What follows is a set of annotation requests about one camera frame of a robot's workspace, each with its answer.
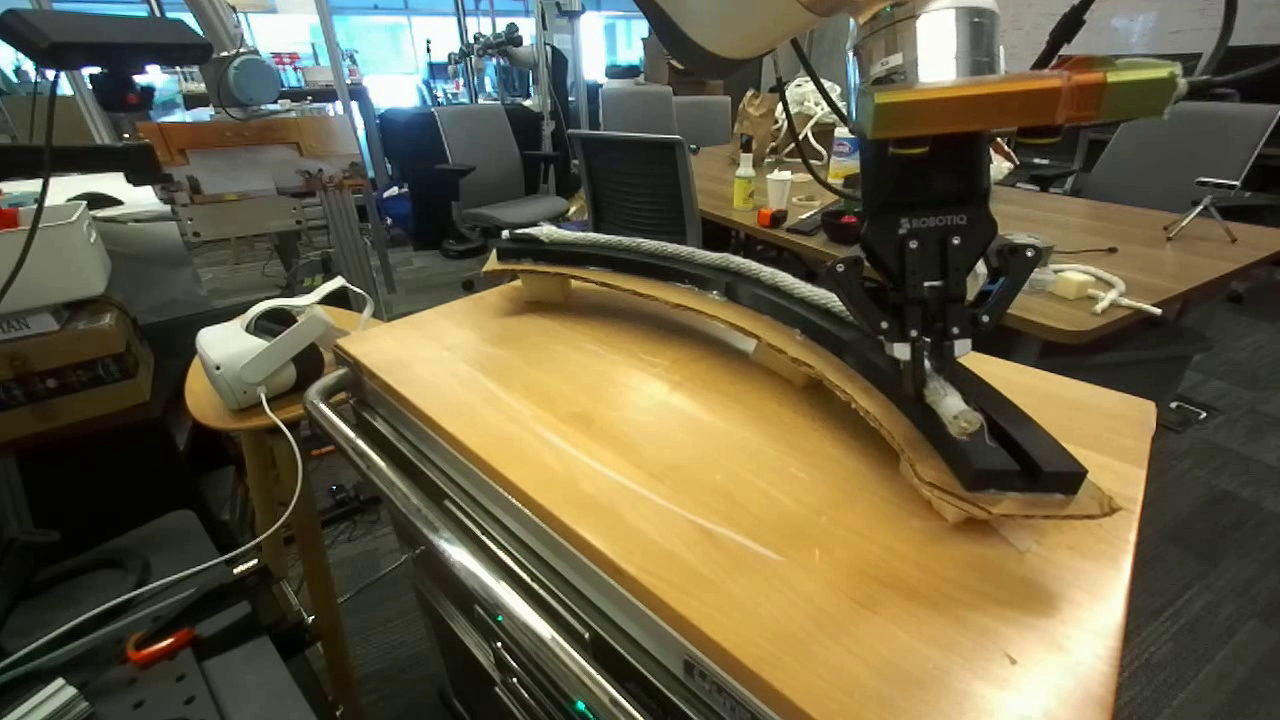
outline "stool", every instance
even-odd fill
[[[342,309],[326,309],[326,311],[342,329],[357,329],[359,323],[357,311],[342,311]],[[251,518],[258,518],[258,532],[266,532],[285,512],[285,504],[291,496],[291,450],[289,450],[289,438],[282,437],[282,428],[271,422],[268,410],[260,410],[260,406],[232,410],[218,397],[218,389],[204,377],[199,359],[190,364],[183,402],[190,402],[196,422],[230,437],[239,447]],[[271,397],[271,410],[285,422],[303,421],[310,417],[303,410],[303,390]],[[336,592],[334,592],[334,569],[330,569],[330,557],[326,557],[322,516],[315,516],[315,504],[311,504],[310,490],[299,496],[299,504],[296,504],[291,518],[285,525],[285,532],[278,532],[260,549],[266,564],[278,574],[285,574],[285,535],[291,535],[291,545],[299,551],[303,582],[310,582],[310,595],[311,595],[315,640],[326,647],[330,699],[346,716],[359,716],[357,711],[357,685],[353,685],[353,651],[347,651],[346,619],[342,619]]]

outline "floor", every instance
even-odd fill
[[[412,311],[454,298],[477,265],[418,251],[397,267],[397,305]],[[1280,716],[1280,281],[1262,276],[1245,305],[1201,298],[1184,323],[1212,352],[1192,359],[1182,397],[1212,421],[1156,431],[1116,716]],[[359,582],[346,611],[366,716],[425,716],[439,666],[408,571],[393,569],[399,549],[387,525],[371,516],[334,557],[342,589]]]

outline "wooden table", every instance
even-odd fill
[[[357,311],[346,309],[326,309],[334,314],[334,323],[342,329],[359,329],[366,321]],[[246,462],[246,486],[247,486],[247,504],[251,504],[251,525],[258,532],[271,529],[278,516],[289,506],[291,496],[291,447],[285,444],[282,428],[271,422],[268,410],[260,406],[246,406],[232,410],[199,359],[190,364],[190,385],[183,385],[183,402],[193,410],[196,422],[230,437],[239,450]],[[303,397],[289,390],[271,398],[271,410],[285,422],[303,421]],[[330,569],[330,551],[326,551],[326,532],[322,532],[322,516],[315,504],[303,486],[291,518],[285,525],[285,532],[278,532],[266,545],[266,564],[285,580],[289,574],[289,545],[299,557],[299,571],[311,595],[311,611],[315,611],[315,640],[326,647],[326,677],[330,677],[330,697],[346,716],[359,716],[357,705],[357,681],[353,681],[353,651],[347,651],[347,630],[346,630],[346,614],[336,609],[336,589],[334,589],[334,569]]]
[[[754,241],[781,242],[800,251],[813,265],[850,258],[850,242],[831,242],[825,235],[798,235],[760,226],[754,210],[730,202],[732,186],[732,158],[726,149],[706,149],[691,157],[691,178],[706,221],[748,232]],[[828,190],[813,178],[798,185],[798,202],[825,202]],[[1262,223],[1234,223],[1242,242],[1224,235],[1221,223],[1197,221],[1176,241],[1165,241],[1165,223],[1173,210],[1150,210],[1128,202],[1100,202],[1081,196],[1047,196],[1047,190],[1016,190],[996,186],[994,210],[1005,235],[1032,235],[1051,242],[1067,265],[1098,265],[1116,270],[1138,298],[1176,309],[1201,290],[1224,289],[1227,281],[1245,276],[1257,265],[1280,257],[1280,226]],[[1139,311],[1107,309],[1093,311],[1087,298],[1062,298],[1044,290],[1023,290],[1011,311],[1008,329],[1041,340],[1041,343],[1098,343],[1128,323]]]
[[[781,716],[1113,716],[1146,398],[973,357],[1122,512],[944,525],[828,390],[603,289],[505,283],[342,352]]]

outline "white machine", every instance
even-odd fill
[[[322,298],[334,290],[359,297],[371,314],[371,297],[346,276],[303,290],[260,298],[247,311],[196,333],[196,357],[230,406],[251,406],[266,397],[285,397],[326,370],[326,352],[342,329],[326,314]]]

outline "chair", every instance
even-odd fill
[[[1081,196],[1184,210],[1165,226],[1169,241],[1197,217],[1221,221],[1234,235],[1221,209],[1277,202],[1245,186],[1277,121],[1280,105],[1188,99],[1165,121],[1126,125],[1085,176]]]
[[[563,196],[526,190],[526,157],[500,105],[438,107],[449,168],[458,168],[458,226],[469,235],[526,226],[567,210]]]
[[[601,88],[603,131],[675,131],[670,82],[603,82]]]
[[[675,131],[574,131],[596,232],[706,242]]]
[[[685,144],[732,144],[732,96],[675,96],[673,121]]]

